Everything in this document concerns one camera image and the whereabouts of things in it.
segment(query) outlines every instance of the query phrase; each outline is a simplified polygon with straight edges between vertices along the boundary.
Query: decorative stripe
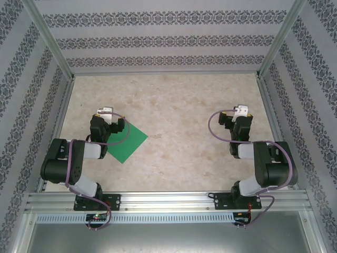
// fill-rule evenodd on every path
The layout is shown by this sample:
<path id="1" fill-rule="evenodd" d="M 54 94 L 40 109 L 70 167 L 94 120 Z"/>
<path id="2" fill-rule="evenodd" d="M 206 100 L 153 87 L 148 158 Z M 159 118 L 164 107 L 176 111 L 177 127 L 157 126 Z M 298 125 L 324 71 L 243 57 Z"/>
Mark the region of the decorative stripe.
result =
<path id="1" fill-rule="evenodd" d="M 63 38 L 62 50 L 89 48 L 182 47 L 182 46 L 270 46 L 273 35 L 208 35 L 157 37 Z"/>
<path id="2" fill-rule="evenodd" d="M 20 0 L 8 0 L 0 11 L 0 47 L 23 9 Z"/>
<path id="3" fill-rule="evenodd" d="M 319 212 L 322 217 L 323 223 L 325 224 L 325 231 L 329 234 L 329 239 L 332 242 L 331 243 L 332 248 L 335 251 L 337 251 L 337 225 L 333 218 L 333 212 L 331 208 L 329 207 L 329 202 L 326 200 L 326 194 L 322 190 L 323 185 L 321 184 L 320 178 L 317 176 L 317 171 L 315 170 L 315 166 L 312 162 L 310 153 L 306 147 L 303 133 L 301 131 L 301 128 L 299 127 L 299 123 L 294 114 L 294 110 L 290 103 L 290 99 L 285 90 L 283 81 L 280 77 L 279 71 L 275 63 L 271 64 L 269 71 L 274 81 L 277 93 L 279 95 L 285 117 L 288 121 L 288 125 L 289 125 L 289 128 L 293 136 L 294 143 L 300 155 L 300 159 L 302 161 L 303 169 L 304 169 L 304 172 L 306 173 L 308 183 L 311 187 L 311 191 L 313 192 L 313 196 L 318 203 L 317 205 L 319 207 Z"/>
<path id="4" fill-rule="evenodd" d="M 309 0 L 332 41 L 337 43 L 337 8 L 330 0 Z"/>
<path id="5" fill-rule="evenodd" d="M 40 33 L 38 32 L 34 23 L 32 23 L 26 32 L 24 39 L 20 43 L 20 46 L 15 53 L 15 57 L 13 57 L 13 60 L 10 63 L 4 78 L 1 80 L 0 118 L 3 116 L 3 112 L 6 110 L 6 105 L 12 97 L 12 92 L 17 86 L 17 82 L 22 75 L 23 69 L 28 62 L 28 59 L 39 36 Z"/>
<path id="6" fill-rule="evenodd" d="M 46 129 L 48 117 L 53 107 L 57 89 L 60 86 L 60 81 L 62 79 L 62 76 L 63 76 L 63 73 L 61 71 L 61 68 L 57 67 L 55 75 L 51 83 L 51 87 L 49 89 L 49 92 L 46 98 L 46 101 L 41 111 L 37 126 L 35 128 L 35 132 L 31 140 L 31 144 L 29 145 L 29 151 L 23 163 L 23 167 L 21 169 L 18 182 L 16 183 L 15 190 L 11 198 L 11 204 L 8 207 L 8 212 L 5 215 L 5 222 L 2 224 L 2 229 L 0 232 L 2 236 L 1 241 L 0 241 L 0 252 L 6 252 L 7 246 L 9 245 L 9 240 L 12 236 L 14 224 L 18 218 L 18 215 L 21 209 L 22 199 L 27 189 L 27 185 L 29 182 L 29 178 L 31 176 L 32 169 L 34 168 L 35 158 L 38 153 L 40 143 L 42 141 L 43 133 Z M 63 102 L 63 98 L 65 95 L 65 91 L 66 91 L 66 87 L 63 92 L 62 102 Z M 57 115 L 60 113 L 61 105 L 58 108 Z"/>
<path id="7" fill-rule="evenodd" d="M 286 43 L 282 44 L 279 52 L 284 62 L 284 65 L 286 66 L 286 70 L 289 73 L 291 81 L 293 82 L 294 88 L 297 91 L 297 95 L 299 97 L 299 100 L 301 101 L 303 110 L 305 111 L 305 115 L 308 118 L 308 123 L 310 124 L 311 131 L 314 134 L 316 141 L 318 142 L 318 147 L 321 150 L 324 162 L 326 163 L 326 167 L 330 171 L 330 176 L 334 179 L 333 183 L 336 184 L 337 153 L 332 149 L 333 145 L 331 144 L 331 140 L 326 134 L 324 124 L 321 121 L 318 111 L 315 109 L 314 102 L 309 94 L 309 90 L 306 87 L 303 78 L 301 77 L 300 70 L 296 65 L 296 62 L 291 55 L 291 52 L 289 51 Z"/>
<path id="8" fill-rule="evenodd" d="M 263 55 L 179 55 L 67 59 L 70 67 L 261 64 Z"/>
<path id="9" fill-rule="evenodd" d="M 33 106 L 52 57 L 52 53 L 48 47 L 46 47 L 33 76 L 28 92 L 25 95 L 23 103 L 20 107 L 18 116 L 15 119 L 13 129 L 11 130 L 11 136 L 8 138 L 8 142 L 5 144 L 2 157 L 0 158 L 0 190 L 3 189 L 3 184 L 7 179 L 9 169 L 12 166 L 12 160 L 14 159 L 14 155 L 16 154 L 17 148 L 22 139 L 28 119 L 31 116 Z"/>
<path id="10" fill-rule="evenodd" d="M 177 11 L 43 15 L 50 28 L 119 25 L 281 24 L 286 11 Z"/>
<path id="11" fill-rule="evenodd" d="M 334 116 L 337 118 L 337 86 L 335 77 L 331 75 L 329 66 L 325 63 L 323 55 L 318 50 L 315 41 L 312 39 L 312 36 L 300 17 L 295 21 L 292 31 L 297 38 L 325 97 L 328 98 L 329 105 L 332 106 L 331 110 L 334 112 Z"/>

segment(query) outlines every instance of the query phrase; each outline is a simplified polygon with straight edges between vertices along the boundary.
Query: beige floor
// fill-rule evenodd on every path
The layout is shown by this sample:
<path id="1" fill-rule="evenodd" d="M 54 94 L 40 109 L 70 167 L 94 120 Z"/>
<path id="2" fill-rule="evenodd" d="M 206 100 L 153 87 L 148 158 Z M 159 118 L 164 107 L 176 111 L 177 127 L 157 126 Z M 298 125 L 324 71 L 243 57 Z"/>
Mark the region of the beige floor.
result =
<path id="1" fill-rule="evenodd" d="M 148 138 L 124 164 L 109 154 L 84 161 L 83 172 L 104 191 L 229 190 L 253 174 L 253 161 L 234 159 L 207 121 L 239 103 L 254 116 L 251 140 L 272 140 L 253 74 L 77 77 L 61 138 L 85 139 L 96 110 L 113 106 Z M 212 128 L 230 138 L 217 119 Z M 47 185 L 47 191 L 63 190 Z"/>

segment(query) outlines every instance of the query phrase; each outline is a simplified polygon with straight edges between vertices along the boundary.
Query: vented panel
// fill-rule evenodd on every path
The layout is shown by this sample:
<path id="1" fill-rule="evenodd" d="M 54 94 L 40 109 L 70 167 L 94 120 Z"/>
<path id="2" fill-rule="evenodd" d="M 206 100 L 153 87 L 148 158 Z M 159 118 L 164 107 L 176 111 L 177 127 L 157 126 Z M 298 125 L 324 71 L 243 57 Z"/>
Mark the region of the vented panel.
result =
<path id="1" fill-rule="evenodd" d="M 38 224 L 69 224 L 86 223 L 86 214 L 40 214 L 37 217 Z M 113 213 L 110 223 L 223 223 L 233 222 L 232 212 L 214 213 Z"/>

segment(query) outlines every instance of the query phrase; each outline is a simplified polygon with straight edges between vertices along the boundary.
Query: green paper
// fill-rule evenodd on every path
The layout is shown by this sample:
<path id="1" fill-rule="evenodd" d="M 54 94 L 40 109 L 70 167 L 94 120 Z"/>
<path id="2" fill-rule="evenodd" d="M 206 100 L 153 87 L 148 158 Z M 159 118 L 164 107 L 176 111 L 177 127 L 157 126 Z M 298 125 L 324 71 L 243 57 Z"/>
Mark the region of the green paper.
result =
<path id="1" fill-rule="evenodd" d="M 107 151 L 120 163 L 124 163 L 126 159 L 129 158 L 147 138 L 147 135 L 136 128 L 133 124 L 130 123 L 130 127 L 130 134 L 125 141 L 116 146 L 108 146 L 107 148 Z M 127 134 L 127 129 L 128 126 L 125 124 L 125 128 L 122 132 L 111 134 L 108 143 L 114 143 L 123 140 Z"/>

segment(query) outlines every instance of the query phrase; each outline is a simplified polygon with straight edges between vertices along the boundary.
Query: cable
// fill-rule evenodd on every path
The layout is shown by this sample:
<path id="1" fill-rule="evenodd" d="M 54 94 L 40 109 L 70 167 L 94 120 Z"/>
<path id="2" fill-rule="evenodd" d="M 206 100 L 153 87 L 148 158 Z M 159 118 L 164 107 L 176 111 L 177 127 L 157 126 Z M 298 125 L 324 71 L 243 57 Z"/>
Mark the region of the cable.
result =
<path id="1" fill-rule="evenodd" d="M 270 187 L 270 188 L 262 189 L 262 190 L 260 190 L 260 191 L 258 191 L 258 192 L 255 193 L 260 198 L 272 198 L 272 202 L 269 204 L 269 206 L 267 206 L 266 209 L 259 216 L 257 216 L 252 222 L 250 222 L 248 225 L 245 225 L 242 222 L 236 221 L 236 223 L 241 224 L 242 227 L 243 226 L 244 227 L 248 227 L 251 224 L 254 224 L 258 219 L 260 219 L 260 217 L 262 215 L 264 215 L 271 208 L 271 206 L 275 202 L 275 198 L 272 195 L 263 195 L 263 196 L 260 196 L 260 194 L 265 193 L 265 192 L 270 191 L 270 190 L 277 190 L 277 189 L 281 189 L 283 187 L 286 187 L 290 183 L 292 175 L 293 175 L 293 165 L 292 165 L 290 156 L 287 154 L 287 152 L 280 145 L 278 145 L 277 143 L 275 143 L 273 141 L 233 141 L 233 140 L 222 139 L 219 136 L 217 136 L 212 131 L 212 129 L 211 129 L 211 120 L 214 118 L 215 115 L 217 115 L 218 113 L 222 113 L 222 112 L 236 112 L 236 110 L 221 110 L 221 111 L 217 111 L 217 112 L 213 113 L 213 115 L 210 117 L 209 122 L 208 122 L 209 131 L 212 134 L 212 136 L 216 137 L 220 141 L 232 142 L 232 143 L 238 143 L 238 144 L 251 144 L 251 143 L 254 143 L 254 142 L 266 142 L 266 143 L 269 143 L 269 144 L 277 147 L 279 150 L 281 150 L 281 152 L 284 154 L 284 156 L 285 156 L 285 158 L 286 158 L 286 160 L 288 162 L 288 165 L 289 165 L 289 175 L 288 175 L 287 180 L 284 182 L 284 184 L 282 184 L 280 186 L 277 186 L 277 187 Z"/>
<path id="2" fill-rule="evenodd" d="M 126 122 L 127 124 L 127 134 L 126 136 L 121 140 L 121 141 L 117 141 L 115 143 L 100 143 L 100 142 L 88 142 L 88 143 L 93 143 L 93 144 L 99 144 L 99 145 L 106 145 L 106 146 L 112 146 L 112 145 L 118 145 L 120 143 L 122 143 L 123 141 L 125 141 L 129 134 L 130 134 L 130 123 L 126 120 L 125 117 L 121 116 L 120 114 L 118 113 L 114 113 L 114 112 L 104 112 L 104 113 L 100 113 L 100 114 L 112 114 L 112 115 L 116 115 L 116 116 L 119 116 L 121 117 L 122 119 L 124 119 L 124 121 Z M 69 177 L 70 177 L 70 170 L 71 170 L 71 160 L 72 160 L 72 150 L 73 150 L 73 143 L 74 143 L 75 139 L 71 140 L 70 144 L 69 144 L 69 154 L 68 154 L 68 167 L 67 167 L 67 176 L 66 176 L 66 179 L 65 179 L 65 186 L 66 188 L 69 189 L 69 191 L 71 191 L 72 193 L 76 194 L 76 195 L 79 195 L 80 197 L 83 197 L 83 198 L 86 198 L 86 199 L 90 199 L 90 200 L 94 200 L 102 205 L 104 205 L 106 208 L 107 208 L 107 213 L 109 212 L 109 219 L 107 220 L 107 222 L 103 225 L 101 225 L 100 227 L 98 228 L 92 228 L 90 227 L 90 223 L 91 223 L 91 220 L 89 221 L 88 223 L 88 227 L 89 227 L 89 230 L 100 230 L 100 229 L 103 229 L 105 228 L 111 221 L 111 218 L 112 218 L 112 214 L 111 214 L 111 208 L 108 204 L 104 203 L 103 201 L 99 200 L 99 199 L 96 199 L 96 198 L 93 198 L 93 197 L 90 197 L 90 196 L 87 196 L 87 195 L 84 195 L 84 194 L 81 194 L 80 192 L 77 192 L 75 191 L 74 189 L 70 188 L 70 185 L 69 185 Z"/>

